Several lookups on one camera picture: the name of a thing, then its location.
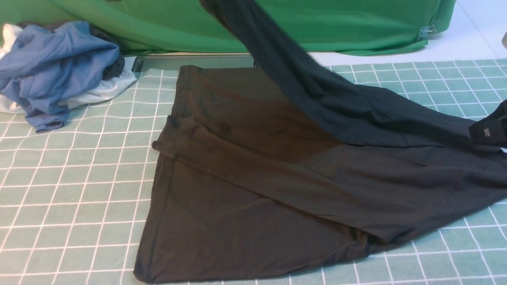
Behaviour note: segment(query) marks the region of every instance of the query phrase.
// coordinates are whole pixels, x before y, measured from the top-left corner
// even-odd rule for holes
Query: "fabric fold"
[[[388,89],[352,84],[320,66],[255,0],[200,3],[246,46],[284,95],[336,139],[360,146],[487,148],[472,144],[472,120],[439,113]]]

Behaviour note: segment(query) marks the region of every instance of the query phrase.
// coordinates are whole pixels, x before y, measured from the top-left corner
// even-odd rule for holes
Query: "black fabric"
[[[285,96],[336,139],[358,146],[480,148],[470,140],[472,120],[423,108],[387,89],[355,85],[323,68],[256,1],[200,2]]]
[[[31,22],[31,21],[23,21],[17,24],[17,26],[25,29],[29,25],[36,25],[39,27],[42,27],[46,30],[49,30],[51,32],[54,32],[57,28],[59,28],[61,25],[67,23],[68,21],[59,21],[54,23],[49,23],[47,25],[41,25],[37,22]],[[90,34],[94,37],[97,37],[101,40],[113,43],[117,46],[119,46],[118,42],[113,39],[110,35],[108,35],[103,30],[99,29],[97,26],[90,24]],[[102,73],[102,80],[109,80],[114,77],[119,77],[121,73],[123,72],[123,68],[125,67],[125,57],[120,54],[118,56],[118,59],[113,62],[110,66],[106,67],[104,69],[104,72]]]
[[[252,0],[201,0],[261,68],[183,66],[153,148],[148,283],[273,277],[390,250],[507,197],[473,121],[315,63]]]
[[[486,118],[469,128],[472,142],[478,145],[507,148],[507,101]]]
[[[507,196],[500,152],[343,144],[260,68],[181,68],[134,267],[148,283],[348,262]]]

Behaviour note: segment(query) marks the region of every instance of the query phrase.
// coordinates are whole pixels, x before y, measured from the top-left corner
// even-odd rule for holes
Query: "teal grid mat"
[[[330,66],[439,112],[479,119],[507,99],[507,59]],[[150,70],[116,99],[35,134],[0,114],[0,285],[139,285],[157,138],[177,71]],[[355,263],[207,285],[507,284],[507,201]]]

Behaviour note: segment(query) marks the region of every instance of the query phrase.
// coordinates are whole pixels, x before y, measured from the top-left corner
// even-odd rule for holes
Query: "green backdrop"
[[[427,45],[422,27],[449,26],[456,0],[258,0],[308,51],[402,53]],[[116,37],[126,54],[245,52],[198,0],[3,0],[0,20],[85,20]]]

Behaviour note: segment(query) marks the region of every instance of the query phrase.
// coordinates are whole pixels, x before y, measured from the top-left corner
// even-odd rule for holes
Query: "folded clothing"
[[[118,45],[93,36],[87,22],[54,32],[29,25],[0,60],[0,93],[23,108],[37,133],[54,130],[68,119],[62,103],[99,86],[119,56]]]

